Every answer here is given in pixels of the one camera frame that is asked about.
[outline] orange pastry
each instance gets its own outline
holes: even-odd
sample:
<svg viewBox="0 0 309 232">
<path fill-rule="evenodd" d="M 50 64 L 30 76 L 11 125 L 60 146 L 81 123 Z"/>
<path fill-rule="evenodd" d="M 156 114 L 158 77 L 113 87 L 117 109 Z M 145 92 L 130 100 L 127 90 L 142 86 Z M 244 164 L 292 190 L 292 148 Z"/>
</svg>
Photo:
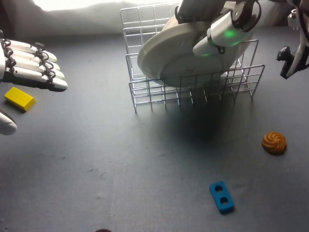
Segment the orange pastry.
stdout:
<svg viewBox="0 0 309 232">
<path fill-rule="evenodd" d="M 279 155 L 285 151 L 287 144 L 285 137 L 281 133 L 269 132 L 264 135 L 262 146 L 268 153 Z"/>
</svg>

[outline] dish rack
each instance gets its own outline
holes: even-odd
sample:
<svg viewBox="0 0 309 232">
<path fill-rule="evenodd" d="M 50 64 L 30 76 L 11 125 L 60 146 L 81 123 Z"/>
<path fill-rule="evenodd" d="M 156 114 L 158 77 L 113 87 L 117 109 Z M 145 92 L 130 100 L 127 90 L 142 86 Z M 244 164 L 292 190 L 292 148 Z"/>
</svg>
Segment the dish rack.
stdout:
<svg viewBox="0 0 309 232">
<path fill-rule="evenodd" d="M 157 81 L 160 79 L 149 80 L 141 72 L 137 66 L 138 52 L 151 37 L 160 33 L 167 21 L 175 15 L 175 7 L 178 5 L 178 3 L 152 5 L 120 11 L 130 77 L 129 90 L 135 112 L 137 106 L 141 104 L 150 104 L 152 110 L 152 105 L 156 102 L 163 102 L 166 106 L 167 102 L 175 101 L 181 107 L 185 100 L 195 104 L 201 98 L 204 102 L 208 102 L 214 96 L 221 100 L 225 95 L 232 95 L 236 99 L 241 92 L 247 92 L 253 98 L 265 68 L 265 65 L 253 65 L 258 40 L 243 42 L 249 43 L 248 49 L 219 78 L 213 78 L 215 73 L 179 76 L 175 77 L 179 80 L 179 87 L 169 87 L 164 80 L 162 85 L 158 84 Z M 199 77 L 205 75 L 211 76 L 210 80 L 197 81 Z M 186 78 L 194 80 L 190 87 L 181 85 Z"/>
</svg>

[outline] gray table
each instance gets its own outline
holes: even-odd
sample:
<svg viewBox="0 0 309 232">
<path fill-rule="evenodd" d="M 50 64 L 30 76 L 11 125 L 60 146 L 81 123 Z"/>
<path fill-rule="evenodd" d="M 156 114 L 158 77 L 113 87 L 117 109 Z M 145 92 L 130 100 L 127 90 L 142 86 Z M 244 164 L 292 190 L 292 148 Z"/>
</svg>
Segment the gray table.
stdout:
<svg viewBox="0 0 309 232">
<path fill-rule="evenodd" d="M 37 103 L 1 137 L 0 229 L 9 232 L 290 232 L 309 226 L 309 71 L 284 80 L 277 52 L 298 45 L 288 28 L 258 30 L 266 69 L 254 101 L 138 108 L 128 91 L 122 36 L 57 38 L 69 89 L 19 87 Z M 12 85 L 0 84 L 5 93 Z M 284 156 L 263 134 L 282 132 Z M 219 214 L 209 185 L 225 181 L 234 213 Z"/>
</svg>

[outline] blue block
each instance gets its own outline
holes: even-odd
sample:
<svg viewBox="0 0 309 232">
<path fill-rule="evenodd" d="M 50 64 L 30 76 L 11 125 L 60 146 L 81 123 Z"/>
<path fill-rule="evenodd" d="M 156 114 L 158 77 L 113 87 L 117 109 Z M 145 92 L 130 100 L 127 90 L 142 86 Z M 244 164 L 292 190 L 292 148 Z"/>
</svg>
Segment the blue block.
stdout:
<svg viewBox="0 0 309 232">
<path fill-rule="evenodd" d="M 223 181 L 210 185 L 209 189 L 221 214 L 233 211 L 234 202 Z"/>
</svg>

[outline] wire dish rack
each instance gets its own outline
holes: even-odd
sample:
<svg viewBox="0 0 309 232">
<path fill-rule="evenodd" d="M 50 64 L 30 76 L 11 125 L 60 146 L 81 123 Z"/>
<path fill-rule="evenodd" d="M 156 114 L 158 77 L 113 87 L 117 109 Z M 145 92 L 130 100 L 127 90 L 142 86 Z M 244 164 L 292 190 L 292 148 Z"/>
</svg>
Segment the wire dish rack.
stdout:
<svg viewBox="0 0 309 232">
<path fill-rule="evenodd" d="M 246 52 L 241 55 L 229 70 L 226 70 L 219 78 L 213 78 L 215 73 L 201 73 L 187 76 L 177 76 L 179 87 L 169 87 L 164 80 L 149 80 L 137 66 L 138 52 L 142 46 L 153 36 L 160 33 L 167 21 L 175 15 L 175 7 L 179 4 L 164 4 L 126 8 L 120 11 L 123 34 L 126 42 L 126 63 L 130 82 L 129 89 L 135 112 L 141 104 L 175 101 L 181 106 L 182 102 L 189 100 L 195 104 L 203 99 L 208 102 L 210 97 L 225 95 L 237 98 L 240 92 L 249 93 L 252 98 L 258 87 L 265 65 L 253 65 L 253 59 L 257 50 L 258 40 L 245 41 L 249 43 Z M 207 81 L 201 82 L 199 78 L 209 75 Z M 192 81 L 190 87 L 182 87 L 182 83 Z"/>
</svg>

